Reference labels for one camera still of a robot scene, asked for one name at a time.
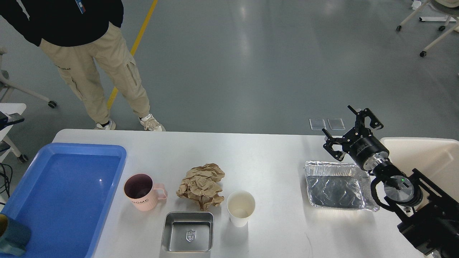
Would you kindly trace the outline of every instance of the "stainless steel tray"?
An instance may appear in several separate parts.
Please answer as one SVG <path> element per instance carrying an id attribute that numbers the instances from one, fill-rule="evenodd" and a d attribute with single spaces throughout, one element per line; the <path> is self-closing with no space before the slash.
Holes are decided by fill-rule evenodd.
<path id="1" fill-rule="evenodd" d="M 171 212 L 162 232 L 167 252 L 208 252 L 213 244 L 213 215 L 209 212 Z"/>

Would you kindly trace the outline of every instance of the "sneaker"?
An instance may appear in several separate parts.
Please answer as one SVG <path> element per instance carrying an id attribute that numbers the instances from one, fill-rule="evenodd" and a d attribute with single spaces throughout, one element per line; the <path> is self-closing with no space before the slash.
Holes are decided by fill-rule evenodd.
<path id="1" fill-rule="evenodd" d="M 153 132 L 165 132 L 166 129 L 162 124 L 160 124 L 152 114 L 148 114 L 148 116 L 143 117 L 142 119 L 139 118 L 139 122 L 141 125 L 144 126 L 145 131 L 153 131 Z"/>
<path id="2" fill-rule="evenodd" d="M 95 124 L 94 130 L 114 130 L 116 127 L 115 121 L 108 121 L 108 125 L 102 126 L 100 123 Z"/>

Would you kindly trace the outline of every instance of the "crumpled brown paper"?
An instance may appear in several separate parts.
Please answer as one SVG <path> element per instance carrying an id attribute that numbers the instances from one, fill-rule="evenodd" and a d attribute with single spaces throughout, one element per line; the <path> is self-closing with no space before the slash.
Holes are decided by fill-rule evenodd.
<path id="1" fill-rule="evenodd" d="M 215 163 L 192 168 L 182 179 L 177 196 L 193 200 L 199 204 L 201 211 L 209 211 L 211 205 L 217 207 L 224 200 L 218 195 L 222 188 L 216 183 L 223 177 L 225 172 Z"/>

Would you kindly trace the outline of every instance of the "white table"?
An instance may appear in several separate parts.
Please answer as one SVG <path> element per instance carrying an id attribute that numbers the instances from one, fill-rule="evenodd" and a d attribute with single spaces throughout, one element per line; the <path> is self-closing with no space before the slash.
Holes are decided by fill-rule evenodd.
<path id="1" fill-rule="evenodd" d="M 0 103 L 0 112 L 6 114 L 22 114 L 26 110 L 26 104 L 24 103 Z M 11 130 L 12 125 L 5 127 L 0 131 L 0 139 L 3 139 L 6 134 Z"/>
<path id="2" fill-rule="evenodd" d="M 226 173 L 221 195 L 244 189 L 254 195 L 256 209 L 248 225 L 236 228 L 229 221 L 226 201 L 212 207 L 213 247 L 200 257 L 423 257 L 398 232 L 400 221 L 394 213 L 309 204 L 304 162 L 334 161 L 322 148 L 323 136 L 65 129 L 53 142 L 114 144 L 127 151 L 95 258 L 173 257 L 161 249 L 164 219 L 171 211 L 199 210 L 175 191 L 190 168 L 206 163 L 216 163 Z M 135 173 L 164 183 L 167 201 L 149 212 L 136 210 L 123 192 L 124 182 Z"/>

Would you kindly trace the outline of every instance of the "black cable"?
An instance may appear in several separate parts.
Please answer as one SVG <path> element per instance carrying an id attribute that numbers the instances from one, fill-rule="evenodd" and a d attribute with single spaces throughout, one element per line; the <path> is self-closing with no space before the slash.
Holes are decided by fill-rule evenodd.
<path id="1" fill-rule="evenodd" d="M 376 192 L 376 185 L 379 184 L 380 182 L 381 182 L 381 180 L 379 178 L 375 178 L 373 181 L 371 181 L 371 184 L 370 184 L 371 196 L 373 197 L 375 202 L 380 207 L 383 207 L 384 209 L 386 209 L 386 210 L 388 210 L 390 212 L 394 212 L 394 209 L 392 209 L 392 207 L 390 207 L 387 204 L 382 203 L 381 200 L 378 198 L 378 193 Z"/>
<path id="2" fill-rule="evenodd" d="M 6 190 L 6 195 L 8 195 L 8 198 L 10 198 L 10 181 L 8 179 L 8 176 L 6 175 L 6 169 L 5 166 L 3 166 L 2 163 L 0 163 L 1 168 L 3 169 L 3 180 L 5 182 L 5 190 Z"/>
<path id="3" fill-rule="evenodd" d="M 10 177 L 8 177 L 8 175 L 6 174 L 5 166 L 10 168 L 10 173 L 11 173 Z M 10 184 L 13 178 L 13 168 L 8 164 L 2 164 L 2 163 L 0 163 L 0 167 L 3 170 L 3 172 L 0 172 L 0 176 L 3 177 L 3 182 L 4 182 L 4 184 L 0 186 L 0 189 L 4 187 L 4 190 L 1 191 L 0 193 L 6 192 L 6 195 L 8 195 L 8 198 L 10 198 Z"/>

